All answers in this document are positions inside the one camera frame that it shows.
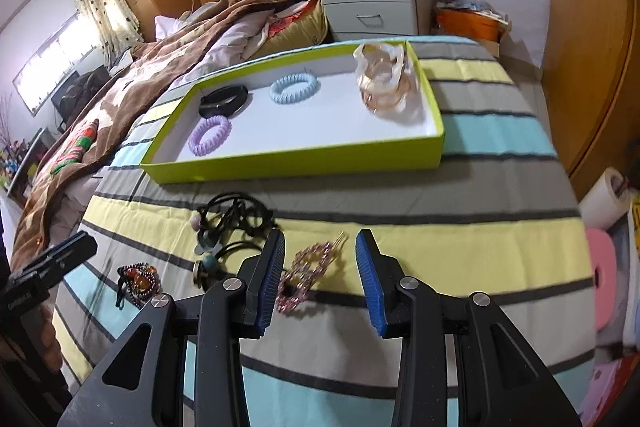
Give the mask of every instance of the patterned blanket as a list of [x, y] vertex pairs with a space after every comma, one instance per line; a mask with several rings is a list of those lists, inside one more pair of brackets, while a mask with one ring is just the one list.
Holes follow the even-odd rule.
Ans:
[[[182, 74], [187, 73], [232, 24], [250, 12], [281, 6], [286, 0], [220, 0], [199, 20], [159, 42], [137, 49], [141, 57], [125, 74], [110, 80], [78, 116], [73, 126], [47, 152], [18, 222], [12, 269], [27, 264], [49, 244], [49, 225], [56, 204], [72, 181], [97, 171], [108, 163], [127, 136], [136, 118]], [[76, 129], [99, 121], [94, 146], [81, 162], [66, 165], [51, 176], [58, 149], [71, 145]]]
[[[260, 341], [241, 341], [253, 427], [387, 427], [399, 340], [370, 325], [354, 238], [370, 228], [383, 253], [438, 292], [484, 291], [538, 352], [575, 407], [594, 347], [594, 296], [584, 227], [568, 179], [531, 108], [484, 48], [467, 39], [410, 38], [440, 105], [446, 140], [438, 169], [159, 186], [139, 168], [159, 127], [191, 85], [165, 92], [135, 124], [84, 215], [98, 253], [60, 286], [54, 324], [75, 390], [138, 309], [114, 305], [117, 268], [151, 263], [175, 299], [191, 282], [196, 235], [188, 220], [213, 195], [243, 190], [274, 208], [286, 261], [341, 231], [340, 258], [292, 316], [274, 313]], [[234, 272], [249, 251], [228, 258]], [[449, 425], [457, 420], [447, 344]], [[194, 344], [184, 382], [193, 425]]]

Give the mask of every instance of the striped tablecloth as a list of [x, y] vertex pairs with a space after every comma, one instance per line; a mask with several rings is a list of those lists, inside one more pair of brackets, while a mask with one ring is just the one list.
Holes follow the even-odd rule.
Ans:
[[[444, 156], [429, 171], [287, 180], [167, 185], [138, 165], [164, 119], [191, 85], [168, 90], [135, 125], [84, 215], [98, 253], [61, 285], [54, 323], [72, 390], [87, 377], [138, 310], [115, 307], [116, 269], [147, 262], [175, 299], [191, 282], [193, 209], [243, 190], [275, 210], [286, 266], [316, 242], [349, 233], [340, 259], [293, 316], [274, 313], [260, 341], [242, 341], [253, 427], [388, 426], [400, 340], [382, 341], [364, 307], [353, 254], [359, 229], [436, 291], [484, 291], [502, 306], [575, 407], [593, 367], [594, 295], [584, 228], [551, 143], [500, 64], [472, 41], [410, 38], [431, 81], [446, 129]], [[229, 257], [238, 269], [244, 253]], [[184, 415], [193, 422], [190, 344]], [[449, 358], [449, 425], [457, 387]]]

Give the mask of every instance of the blue coil hair tie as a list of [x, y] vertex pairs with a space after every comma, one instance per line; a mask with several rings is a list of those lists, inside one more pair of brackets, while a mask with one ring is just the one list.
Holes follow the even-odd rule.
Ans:
[[[296, 89], [287, 89], [294, 84], [299, 84], [299, 86]], [[312, 97], [319, 88], [320, 82], [316, 76], [305, 71], [279, 78], [271, 84], [269, 95], [275, 103], [297, 103]]]

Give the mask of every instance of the window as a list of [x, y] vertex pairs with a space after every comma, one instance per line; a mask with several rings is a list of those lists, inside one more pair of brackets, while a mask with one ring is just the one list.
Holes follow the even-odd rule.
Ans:
[[15, 89], [36, 114], [66, 74], [98, 45], [92, 24], [79, 13], [47, 40], [14, 78]]

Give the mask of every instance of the striped knitted toy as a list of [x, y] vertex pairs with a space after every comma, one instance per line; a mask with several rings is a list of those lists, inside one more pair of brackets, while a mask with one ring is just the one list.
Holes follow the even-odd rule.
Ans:
[[58, 174], [65, 165], [78, 163], [82, 160], [82, 156], [89, 150], [89, 147], [91, 147], [91, 144], [98, 136], [99, 125], [100, 121], [96, 119], [76, 133], [74, 139], [71, 140], [71, 145], [56, 159], [56, 163], [51, 169], [52, 176]]

